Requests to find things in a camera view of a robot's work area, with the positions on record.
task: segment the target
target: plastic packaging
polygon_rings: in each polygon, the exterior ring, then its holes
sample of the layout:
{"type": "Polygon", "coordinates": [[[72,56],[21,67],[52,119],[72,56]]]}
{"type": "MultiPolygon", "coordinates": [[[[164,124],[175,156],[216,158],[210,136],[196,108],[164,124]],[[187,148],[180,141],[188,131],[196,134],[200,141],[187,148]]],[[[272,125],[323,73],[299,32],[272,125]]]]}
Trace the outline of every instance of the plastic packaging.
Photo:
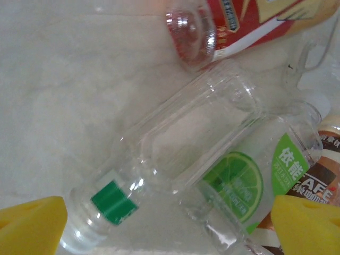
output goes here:
{"type": "Polygon", "coordinates": [[[183,63],[194,70],[331,17],[339,0],[169,1],[166,22],[183,63]]]}
{"type": "MultiPolygon", "coordinates": [[[[299,179],[287,195],[340,206],[340,117],[327,116],[318,130],[324,146],[322,157],[299,179]]],[[[273,254],[284,254],[270,214],[252,236],[273,254]]]]}
{"type": "Polygon", "coordinates": [[[84,253],[158,192],[173,197],[199,180],[263,118],[252,85],[233,61],[199,77],[118,138],[100,173],[66,198],[61,245],[84,253]]]}
{"type": "Polygon", "coordinates": [[[329,107],[323,95],[301,95],[231,147],[185,193],[181,206],[201,224],[221,254],[266,254],[248,238],[285,194],[321,156],[317,124],[329,107]],[[324,100],[317,104],[316,98],[324,100]]]}

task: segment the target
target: white surface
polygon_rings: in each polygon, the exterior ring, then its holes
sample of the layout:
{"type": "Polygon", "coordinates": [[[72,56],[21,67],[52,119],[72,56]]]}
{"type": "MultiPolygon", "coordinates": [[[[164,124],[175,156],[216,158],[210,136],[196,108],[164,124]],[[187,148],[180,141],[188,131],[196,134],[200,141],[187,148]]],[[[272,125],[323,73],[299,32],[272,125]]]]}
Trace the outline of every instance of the white surface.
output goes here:
{"type": "MultiPolygon", "coordinates": [[[[109,157],[115,138],[193,79],[175,57],[164,1],[138,2],[0,1],[0,208],[68,192],[109,157]]],[[[322,82],[307,87],[338,86],[339,61],[329,60],[332,76],[325,65],[322,82]]],[[[261,61],[277,66],[278,57],[261,61]]],[[[155,204],[92,254],[216,252],[199,227],[155,204]]]]}

